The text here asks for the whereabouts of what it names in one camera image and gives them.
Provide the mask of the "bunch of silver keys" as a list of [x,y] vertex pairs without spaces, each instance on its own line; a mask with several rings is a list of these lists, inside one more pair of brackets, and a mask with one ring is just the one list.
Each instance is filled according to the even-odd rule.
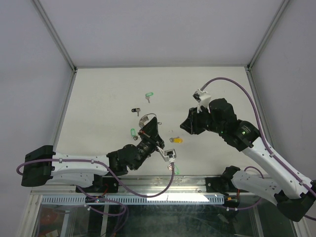
[[143,128],[145,126],[146,122],[148,122],[148,121],[149,121],[149,118],[147,115],[142,116],[139,120],[139,127]]

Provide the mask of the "large metal keyring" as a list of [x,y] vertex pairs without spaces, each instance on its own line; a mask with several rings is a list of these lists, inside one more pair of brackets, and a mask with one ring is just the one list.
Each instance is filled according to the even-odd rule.
[[145,114],[143,117],[148,117],[148,116],[154,116],[157,118],[157,115],[155,113],[148,113],[148,114]]

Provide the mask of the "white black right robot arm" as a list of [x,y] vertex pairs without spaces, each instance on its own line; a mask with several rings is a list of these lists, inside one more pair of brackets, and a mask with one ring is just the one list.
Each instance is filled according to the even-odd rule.
[[255,161],[272,178],[271,181],[247,174],[235,166],[225,168],[215,189],[222,194],[234,188],[256,194],[274,204],[289,220],[299,222],[313,206],[316,184],[302,175],[264,141],[250,122],[237,119],[226,99],[212,100],[208,108],[190,108],[180,128],[192,135],[204,131],[217,133],[231,147]]

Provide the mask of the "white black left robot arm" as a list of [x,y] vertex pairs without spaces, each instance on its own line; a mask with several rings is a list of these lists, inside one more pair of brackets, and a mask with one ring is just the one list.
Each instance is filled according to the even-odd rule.
[[138,170],[152,153],[164,148],[158,125],[158,119],[153,117],[139,130],[138,145],[127,144],[106,155],[72,156],[55,152],[52,145],[44,145],[26,154],[24,164],[17,168],[22,176],[21,185],[38,187],[51,180],[100,191],[104,181],[97,175],[122,176],[130,170]]

